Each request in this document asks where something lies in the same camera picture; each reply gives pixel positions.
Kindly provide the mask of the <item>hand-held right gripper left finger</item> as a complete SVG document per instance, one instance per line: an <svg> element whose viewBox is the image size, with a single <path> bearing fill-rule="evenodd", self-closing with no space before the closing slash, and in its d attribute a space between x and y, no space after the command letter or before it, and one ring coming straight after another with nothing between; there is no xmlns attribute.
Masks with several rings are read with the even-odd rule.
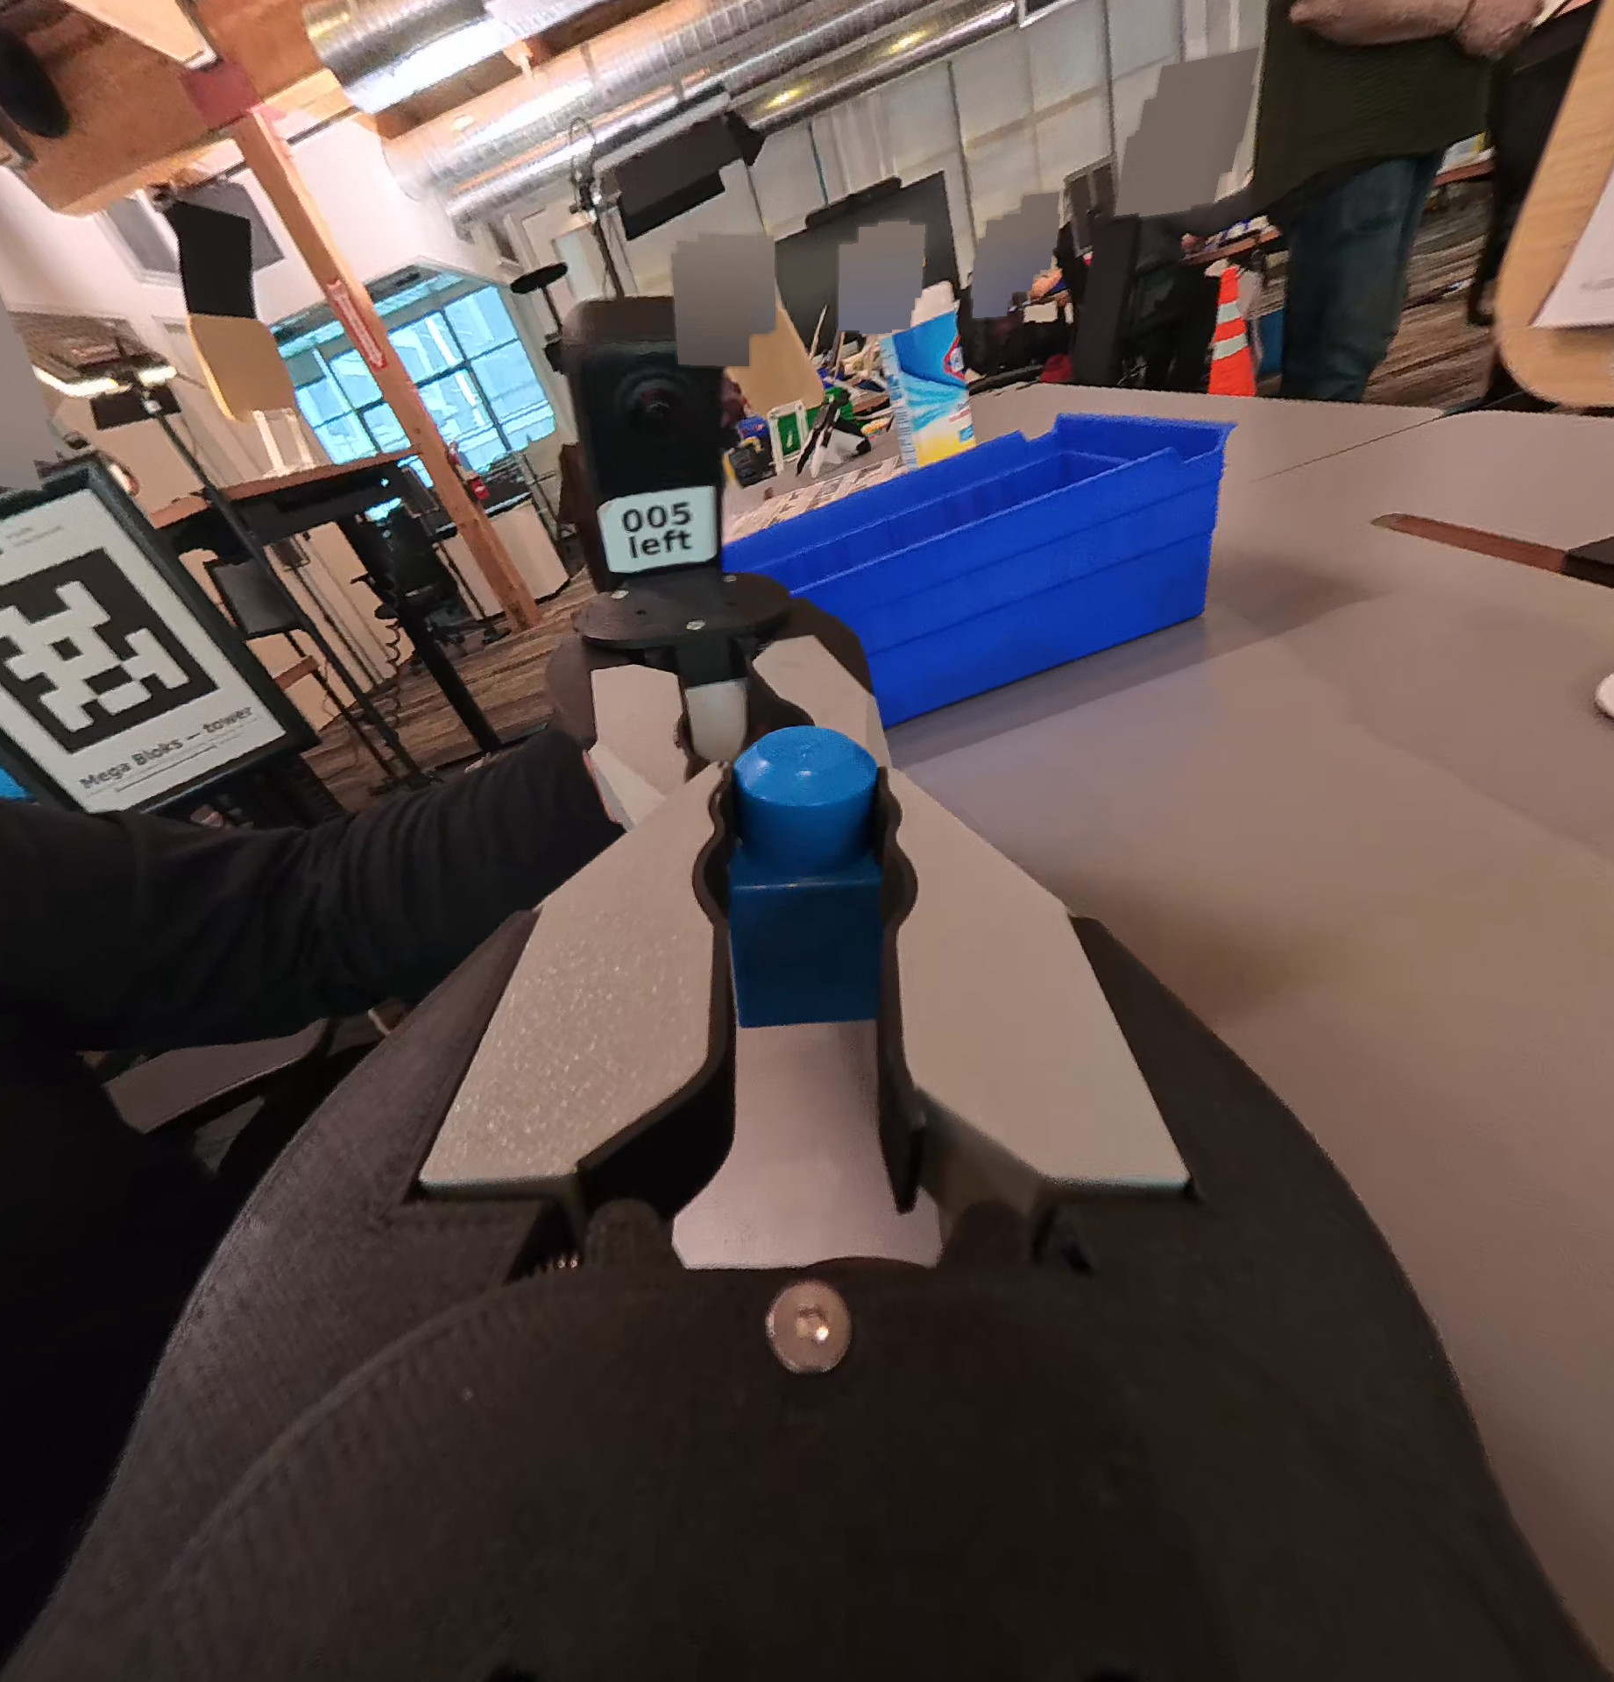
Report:
<svg viewBox="0 0 1614 1682"><path fill-rule="evenodd" d="M734 1138L733 772L549 894L419 1170L433 1199L682 1216Z"/></svg>

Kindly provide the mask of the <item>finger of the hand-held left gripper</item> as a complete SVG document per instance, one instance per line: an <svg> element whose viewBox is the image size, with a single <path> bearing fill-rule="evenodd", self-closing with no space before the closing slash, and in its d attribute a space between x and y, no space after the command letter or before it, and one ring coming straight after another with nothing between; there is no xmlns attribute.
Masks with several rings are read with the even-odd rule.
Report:
<svg viewBox="0 0 1614 1682"><path fill-rule="evenodd" d="M645 664L604 666L590 674L594 742L588 768L616 823L644 823L688 782L683 688Z"/></svg>
<svg viewBox="0 0 1614 1682"><path fill-rule="evenodd" d="M822 641L775 641L755 656L753 673L813 725L847 736L887 768L877 696Z"/></svg>

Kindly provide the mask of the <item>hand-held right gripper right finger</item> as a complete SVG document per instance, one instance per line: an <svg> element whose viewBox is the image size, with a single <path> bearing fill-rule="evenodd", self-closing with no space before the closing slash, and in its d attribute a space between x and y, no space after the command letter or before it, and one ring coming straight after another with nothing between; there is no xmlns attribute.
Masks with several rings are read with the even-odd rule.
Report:
<svg viewBox="0 0 1614 1682"><path fill-rule="evenodd" d="M896 1209L1180 1196L1190 1172L1069 907L879 775L877 1138Z"/></svg>

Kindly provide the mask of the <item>blue mega block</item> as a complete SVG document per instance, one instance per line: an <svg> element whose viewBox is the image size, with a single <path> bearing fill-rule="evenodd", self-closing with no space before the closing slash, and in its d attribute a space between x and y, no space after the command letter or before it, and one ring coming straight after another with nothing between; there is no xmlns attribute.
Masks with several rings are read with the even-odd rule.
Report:
<svg viewBox="0 0 1614 1682"><path fill-rule="evenodd" d="M778 728L733 768L736 1024L872 1021L881 980L879 768L818 725Z"/></svg>

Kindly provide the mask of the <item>blue plastic bin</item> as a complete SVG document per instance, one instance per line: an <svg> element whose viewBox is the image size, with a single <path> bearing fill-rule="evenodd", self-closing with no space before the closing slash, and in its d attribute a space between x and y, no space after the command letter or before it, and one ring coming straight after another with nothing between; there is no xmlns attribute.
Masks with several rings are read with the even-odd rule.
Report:
<svg viewBox="0 0 1614 1682"><path fill-rule="evenodd" d="M1207 607L1224 424L1062 415L726 546L862 643L884 725Z"/></svg>

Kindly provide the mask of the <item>person's left forearm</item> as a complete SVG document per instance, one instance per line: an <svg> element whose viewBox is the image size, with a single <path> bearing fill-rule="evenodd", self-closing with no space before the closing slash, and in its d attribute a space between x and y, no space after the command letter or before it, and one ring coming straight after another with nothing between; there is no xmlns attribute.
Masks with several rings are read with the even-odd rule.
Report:
<svg viewBox="0 0 1614 1682"><path fill-rule="evenodd" d="M413 1002L618 837L556 731L311 830L0 798L0 1053L272 1039Z"/></svg>

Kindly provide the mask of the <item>large black display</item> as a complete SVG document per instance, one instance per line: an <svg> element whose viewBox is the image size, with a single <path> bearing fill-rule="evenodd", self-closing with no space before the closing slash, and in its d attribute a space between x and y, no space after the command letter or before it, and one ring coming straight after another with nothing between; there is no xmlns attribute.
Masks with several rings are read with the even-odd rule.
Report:
<svg viewBox="0 0 1614 1682"><path fill-rule="evenodd" d="M885 223L921 229L919 290L960 286L951 200L941 172L912 183L881 179L805 216L801 231L775 244L778 306L805 348L826 355L838 325L838 250Z"/></svg>

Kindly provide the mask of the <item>blue white wipes canister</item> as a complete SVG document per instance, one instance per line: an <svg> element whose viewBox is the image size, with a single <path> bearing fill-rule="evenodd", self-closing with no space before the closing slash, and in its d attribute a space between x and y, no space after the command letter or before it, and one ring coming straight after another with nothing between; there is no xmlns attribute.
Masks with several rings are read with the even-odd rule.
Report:
<svg viewBox="0 0 1614 1682"><path fill-rule="evenodd" d="M879 350L902 468L915 471L970 453L978 438L951 286L921 291L911 325L884 333Z"/></svg>

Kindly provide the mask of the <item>black standing desk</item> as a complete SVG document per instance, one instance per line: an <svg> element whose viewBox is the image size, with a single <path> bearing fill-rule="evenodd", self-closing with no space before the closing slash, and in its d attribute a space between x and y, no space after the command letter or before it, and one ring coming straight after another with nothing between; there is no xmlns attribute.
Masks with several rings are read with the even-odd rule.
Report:
<svg viewBox="0 0 1614 1682"><path fill-rule="evenodd" d="M428 784L431 770L380 713L382 683L341 647L345 627L321 593L315 559L304 555L315 533L341 537L353 557L349 583L408 643L410 664L431 678L476 753L506 745L451 661L468 636L501 638L503 619L481 610L438 543L442 527L420 517L419 497L408 461L385 455L226 490L205 481L151 514L178 559L201 562L210 593L245 641L284 647L279 688L291 694L314 683L391 788Z"/></svg>

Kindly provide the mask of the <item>framed marker sign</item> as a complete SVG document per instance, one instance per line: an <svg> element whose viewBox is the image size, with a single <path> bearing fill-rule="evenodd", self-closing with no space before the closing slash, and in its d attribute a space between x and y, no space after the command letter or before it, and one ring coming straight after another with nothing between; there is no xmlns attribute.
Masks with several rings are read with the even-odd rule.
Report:
<svg viewBox="0 0 1614 1682"><path fill-rule="evenodd" d="M314 743L99 456L0 491L0 798L163 813Z"/></svg>

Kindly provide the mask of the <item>orange traffic cone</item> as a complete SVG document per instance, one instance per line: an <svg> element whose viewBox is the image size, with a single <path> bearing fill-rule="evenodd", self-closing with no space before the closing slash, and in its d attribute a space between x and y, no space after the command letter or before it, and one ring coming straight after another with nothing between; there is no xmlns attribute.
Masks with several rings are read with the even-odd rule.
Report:
<svg viewBox="0 0 1614 1682"><path fill-rule="evenodd" d="M1222 260L1211 275L1218 280L1215 332L1207 369L1211 396L1256 396L1258 348L1256 306L1259 282L1247 267Z"/></svg>

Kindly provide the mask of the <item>wooden document stand white base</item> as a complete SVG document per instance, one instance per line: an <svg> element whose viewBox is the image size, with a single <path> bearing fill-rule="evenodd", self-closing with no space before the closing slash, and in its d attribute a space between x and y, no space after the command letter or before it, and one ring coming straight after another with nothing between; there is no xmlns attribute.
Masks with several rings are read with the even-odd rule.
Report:
<svg viewBox="0 0 1614 1682"><path fill-rule="evenodd" d="M1614 169L1614 2L1601 5L1499 277L1493 345L1548 404L1614 410L1614 325L1544 329L1535 316Z"/></svg>

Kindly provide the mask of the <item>laminated instruction sheet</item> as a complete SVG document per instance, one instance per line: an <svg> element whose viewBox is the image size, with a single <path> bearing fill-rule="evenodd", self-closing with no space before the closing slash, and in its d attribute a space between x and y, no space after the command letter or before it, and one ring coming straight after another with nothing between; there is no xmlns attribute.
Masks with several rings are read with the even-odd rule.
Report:
<svg viewBox="0 0 1614 1682"><path fill-rule="evenodd" d="M1614 169L1535 325L1544 329L1614 325Z"/></svg>

